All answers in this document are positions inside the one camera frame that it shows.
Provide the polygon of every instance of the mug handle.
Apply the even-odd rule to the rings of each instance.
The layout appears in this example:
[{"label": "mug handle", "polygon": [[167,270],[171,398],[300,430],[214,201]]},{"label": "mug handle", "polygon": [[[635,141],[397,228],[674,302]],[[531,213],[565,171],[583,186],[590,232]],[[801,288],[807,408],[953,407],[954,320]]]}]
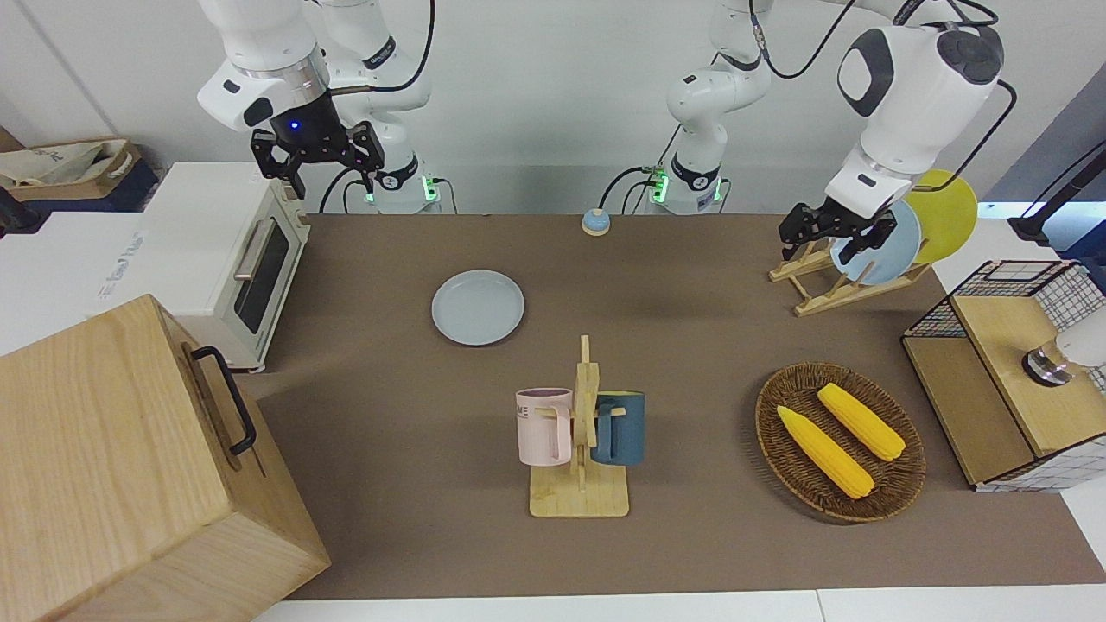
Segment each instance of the mug handle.
[{"label": "mug handle", "polygon": [[595,454],[601,460],[612,460],[614,455],[615,437],[614,429],[612,429],[611,422],[611,411],[614,406],[611,404],[599,404],[598,408],[598,429],[596,431],[598,443],[595,444]]},{"label": "mug handle", "polygon": [[[564,406],[538,406],[535,411],[553,411],[556,417],[556,436],[553,438],[550,453],[554,460],[564,460],[572,457],[572,413]],[[562,450],[561,437],[568,435],[568,446]]]}]

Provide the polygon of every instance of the white toaster oven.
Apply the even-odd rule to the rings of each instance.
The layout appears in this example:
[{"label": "white toaster oven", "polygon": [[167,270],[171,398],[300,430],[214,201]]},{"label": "white toaster oven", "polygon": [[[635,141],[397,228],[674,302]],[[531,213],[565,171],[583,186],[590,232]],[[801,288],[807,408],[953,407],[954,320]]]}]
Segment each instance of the white toaster oven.
[{"label": "white toaster oven", "polygon": [[230,366],[261,369],[309,231],[302,201],[255,164],[175,164],[85,314],[153,293]]}]

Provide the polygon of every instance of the yellow plate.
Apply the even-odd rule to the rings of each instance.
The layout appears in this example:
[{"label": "yellow plate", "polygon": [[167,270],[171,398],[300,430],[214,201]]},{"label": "yellow plate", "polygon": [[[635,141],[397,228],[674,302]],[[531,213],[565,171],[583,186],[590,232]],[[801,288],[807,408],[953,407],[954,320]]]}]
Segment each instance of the yellow plate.
[{"label": "yellow plate", "polygon": [[[921,176],[918,186],[940,186],[952,174],[935,168]],[[948,188],[937,193],[912,191],[906,196],[921,224],[925,246],[915,258],[917,263],[932,263],[960,249],[975,229],[979,201],[963,177],[957,177]]]}]

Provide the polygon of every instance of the oven door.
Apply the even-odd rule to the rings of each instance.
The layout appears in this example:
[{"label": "oven door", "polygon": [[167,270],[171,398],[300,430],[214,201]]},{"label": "oven door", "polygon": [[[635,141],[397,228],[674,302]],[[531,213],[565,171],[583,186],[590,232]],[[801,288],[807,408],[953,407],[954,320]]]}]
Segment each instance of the oven door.
[{"label": "oven door", "polygon": [[261,210],[247,240],[234,269],[223,321],[236,341],[251,345],[248,359],[232,359],[231,364],[259,367],[264,362],[303,246],[275,199],[269,209]]}]

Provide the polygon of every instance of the oven door handle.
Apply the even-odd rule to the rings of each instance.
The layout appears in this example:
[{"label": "oven door handle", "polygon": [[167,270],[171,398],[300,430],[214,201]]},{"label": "oven door handle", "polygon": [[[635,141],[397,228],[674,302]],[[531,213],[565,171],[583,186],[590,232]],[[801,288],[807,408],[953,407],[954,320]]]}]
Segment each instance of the oven door handle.
[{"label": "oven door handle", "polygon": [[242,260],[238,262],[238,268],[234,269],[236,281],[252,281],[258,274],[258,267],[261,266],[261,258],[265,255],[265,247],[269,246],[269,240],[273,237],[274,230],[276,230],[276,220],[272,218],[259,221],[253,226],[253,232],[250,234],[250,242],[246,245],[246,252],[242,253]]},{"label": "oven door handle", "polygon": [[253,426],[253,419],[250,418],[250,411],[246,407],[246,401],[242,400],[242,394],[238,391],[238,385],[234,384],[234,379],[230,375],[230,367],[227,366],[227,360],[222,357],[222,352],[219,352],[213,345],[197,348],[191,352],[191,356],[194,361],[211,356],[219,364],[219,371],[222,372],[222,380],[227,383],[227,388],[230,391],[230,398],[234,401],[234,407],[238,408],[238,416],[242,419],[242,432],[246,434],[241,440],[230,446],[229,452],[232,456],[242,454],[252,447],[253,443],[258,439],[258,429]]}]

